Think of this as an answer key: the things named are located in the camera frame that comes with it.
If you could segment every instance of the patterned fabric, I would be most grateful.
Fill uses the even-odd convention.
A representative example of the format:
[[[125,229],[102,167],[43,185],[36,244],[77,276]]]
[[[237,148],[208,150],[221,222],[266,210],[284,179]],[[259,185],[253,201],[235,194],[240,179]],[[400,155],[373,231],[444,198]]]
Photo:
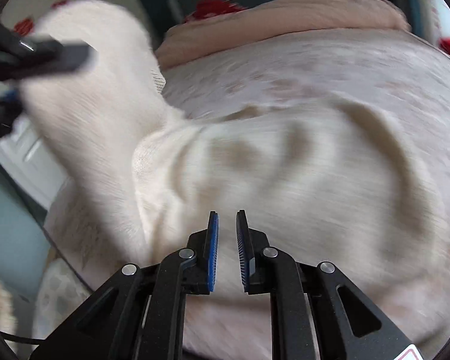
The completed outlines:
[[[155,52],[162,70],[293,32],[334,28],[408,31],[403,13],[384,0],[273,0],[170,28]]]
[[[164,76],[163,96],[191,119],[332,92],[389,112],[432,173],[450,227],[450,57],[419,38],[400,31],[308,31],[210,55]]]
[[[89,296],[90,292],[65,261],[53,261],[38,292],[32,336],[47,338]]]
[[[200,0],[197,3],[195,12],[185,17],[185,23],[195,20],[204,20],[209,17],[225,15],[245,10],[246,8],[236,3],[229,3],[223,0]]]

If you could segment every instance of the fluffy fabric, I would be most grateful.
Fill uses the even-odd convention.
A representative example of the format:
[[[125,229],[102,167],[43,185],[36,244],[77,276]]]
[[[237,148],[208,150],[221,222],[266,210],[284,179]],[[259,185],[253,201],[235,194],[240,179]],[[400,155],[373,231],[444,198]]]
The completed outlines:
[[[8,334],[15,334],[17,328],[17,319],[13,315],[12,295],[3,288],[0,282],[0,331]],[[16,350],[16,344],[7,342],[7,344]]]
[[[35,301],[32,337],[47,338],[89,296],[63,259],[52,261],[43,274]]]
[[[217,51],[290,32],[330,28],[408,31],[403,13],[384,0],[273,0],[242,12],[192,21],[168,30],[156,51],[169,69]]]
[[[95,240],[92,287],[124,262],[161,261],[216,210],[216,291],[187,302],[184,345],[213,358],[271,358],[267,297],[244,295],[240,282],[235,213],[245,209],[297,261],[335,262],[412,340],[450,317],[443,205],[388,114],[331,92],[186,120],[157,90],[147,35],[124,10],[76,3],[38,32],[95,49],[81,71],[21,87],[79,186],[68,205],[80,216],[69,224]]]

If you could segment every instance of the bed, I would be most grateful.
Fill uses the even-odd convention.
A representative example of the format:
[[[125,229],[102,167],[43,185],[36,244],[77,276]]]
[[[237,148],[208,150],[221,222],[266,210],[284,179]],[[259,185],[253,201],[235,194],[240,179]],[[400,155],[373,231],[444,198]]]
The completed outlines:
[[[233,1],[254,7],[234,16],[245,17],[263,7],[276,8],[274,4],[284,0]],[[142,3],[163,34],[190,14],[197,0]],[[372,15],[379,17],[373,25],[370,21],[366,26],[313,25],[220,46],[202,55],[204,32],[193,34],[193,47],[183,47],[180,38],[172,40],[184,33],[180,27],[172,29],[157,50],[167,81],[163,96],[190,119],[223,117],[250,105],[292,107],[336,94],[381,109],[397,119],[401,137],[420,153],[437,183],[450,226],[450,58],[408,33],[407,21],[385,5],[380,9],[389,16]],[[405,4],[402,10],[412,31],[419,33],[413,9],[407,13]],[[183,49],[198,50],[198,54],[177,61],[177,55],[186,54],[177,52]],[[164,55],[173,56],[173,61]],[[68,181],[50,209],[46,228],[81,278],[97,288],[123,261],[100,237],[93,219],[80,211],[82,203],[73,181]],[[432,357],[442,344],[422,349]]]

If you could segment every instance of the red flower pattern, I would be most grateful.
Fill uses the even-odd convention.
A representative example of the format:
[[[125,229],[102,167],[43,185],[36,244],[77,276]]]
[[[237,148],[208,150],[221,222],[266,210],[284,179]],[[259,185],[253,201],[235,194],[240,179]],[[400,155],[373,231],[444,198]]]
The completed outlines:
[[[69,2],[69,0],[58,0],[58,1],[55,1],[52,4],[51,8],[52,9],[56,9],[56,8],[60,7],[61,5],[68,4],[68,2]]]
[[[32,20],[31,17],[27,17],[26,19],[19,21],[13,27],[13,31],[18,33],[18,35],[20,35],[20,36],[28,35],[30,33],[30,31],[33,29],[34,29],[34,21]]]
[[[246,8],[236,3],[229,3],[222,0],[200,0],[197,3],[197,9],[192,14],[185,17],[185,23],[195,20],[208,19],[209,17],[235,13]]]

